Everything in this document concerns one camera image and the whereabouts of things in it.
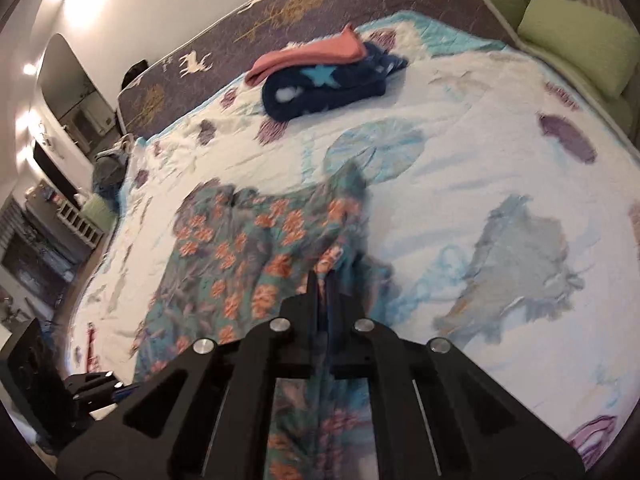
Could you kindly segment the teal floral garment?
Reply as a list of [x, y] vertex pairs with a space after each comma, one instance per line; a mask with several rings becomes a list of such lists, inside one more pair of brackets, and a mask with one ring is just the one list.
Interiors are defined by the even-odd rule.
[[[280, 195], [217, 180], [198, 185], [175, 216], [172, 248], [138, 329], [134, 379], [162, 370], [200, 338], [243, 338], [302, 292], [309, 273], [335, 272], [346, 295], [382, 318], [393, 270], [367, 255], [367, 182], [348, 162], [326, 180]], [[326, 368], [282, 379], [266, 454], [269, 479], [373, 479], [369, 391]]]

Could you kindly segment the pile of dark clothes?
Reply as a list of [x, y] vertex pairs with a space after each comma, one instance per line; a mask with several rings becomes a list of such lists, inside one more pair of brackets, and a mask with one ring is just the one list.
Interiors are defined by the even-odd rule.
[[131, 134], [122, 136], [111, 148], [99, 152], [93, 164], [92, 192], [107, 202], [116, 203], [126, 178], [129, 156], [134, 147]]

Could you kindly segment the white ladder shelf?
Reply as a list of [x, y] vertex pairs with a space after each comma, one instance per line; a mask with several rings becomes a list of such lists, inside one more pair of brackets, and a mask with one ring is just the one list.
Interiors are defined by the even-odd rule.
[[86, 219], [68, 200], [62, 200], [56, 215], [88, 247], [94, 249], [99, 245], [103, 231]]

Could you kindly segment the green cushion left side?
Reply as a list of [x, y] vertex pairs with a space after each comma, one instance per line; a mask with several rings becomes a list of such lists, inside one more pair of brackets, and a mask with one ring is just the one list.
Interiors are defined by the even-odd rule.
[[114, 226], [117, 214], [112, 211], [110, 204], [98, 194], [92, 194], [82, 205], [81, 214], [102, 232], [110, 232]]

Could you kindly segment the white seashell quilt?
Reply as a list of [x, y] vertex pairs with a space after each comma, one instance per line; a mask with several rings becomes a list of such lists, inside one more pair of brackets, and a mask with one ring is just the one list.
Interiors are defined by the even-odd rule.
[[450, 339], [594, 465], [639, 400], [638, 155], [525, 54], [409, 12], [361, 33], [409, 61], [384, 96], [278, 124], [233, 79], [134, 144], [67, 369], [136, 382], [138, 329], [198, 185], [288, 194], [354, 162], [366, 253], [393, 270], [375, 321]]

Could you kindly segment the navy star fleece garment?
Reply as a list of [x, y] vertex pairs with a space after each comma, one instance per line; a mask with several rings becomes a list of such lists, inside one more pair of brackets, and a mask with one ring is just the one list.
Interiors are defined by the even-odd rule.
[[266, 78], [262, 107], [276, 122], [328, 112], [349, 104], [384, 96], [387, 78], [408, 67], [409, 61], [366, 41], [366, 56], [358, 62], [287, 67]]

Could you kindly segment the black chair behind mattress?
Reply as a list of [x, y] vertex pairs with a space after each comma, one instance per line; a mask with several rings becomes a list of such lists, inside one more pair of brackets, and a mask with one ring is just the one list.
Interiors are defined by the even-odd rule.
[[122, 77], [122, 84], [120, 88], [126, 89], [133, 81], [135, 81], [141, 74], [143, 74], [149, 68], [149, 62], [147, 60], [141, 60], [133, 66], [130, 66], [126, 71], [126, 74]]

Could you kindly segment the pink folded garment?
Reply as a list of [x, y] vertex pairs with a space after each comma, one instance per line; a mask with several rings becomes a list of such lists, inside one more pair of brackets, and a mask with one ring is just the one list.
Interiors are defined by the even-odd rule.
[[262, 55], [246, 73], [244, 82], [249, 87], [256, 87], [270, 75], [285, 68], [352, 64], [367, 55], [367, 48], [360, 36], [348, 24], [336, 36]]

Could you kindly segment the green pillow near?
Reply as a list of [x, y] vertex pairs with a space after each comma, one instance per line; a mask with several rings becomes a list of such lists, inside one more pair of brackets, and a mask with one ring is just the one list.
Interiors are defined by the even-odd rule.
[[576, 0], [530, 0], [518, 36], [576, 68], [608, 99], [619, 98], [639, 63], [639, 33]]

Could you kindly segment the purple deer-print mattress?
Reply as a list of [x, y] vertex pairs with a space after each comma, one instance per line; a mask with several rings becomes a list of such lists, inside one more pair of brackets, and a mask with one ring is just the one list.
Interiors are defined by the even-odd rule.
[[416, 11], [480, 38], [515, 42], [489, 0], [253, 0], [163, 56], [118, 96], [122, 130], [149, 139], [213, 96], [256, 58], [399, 11]]

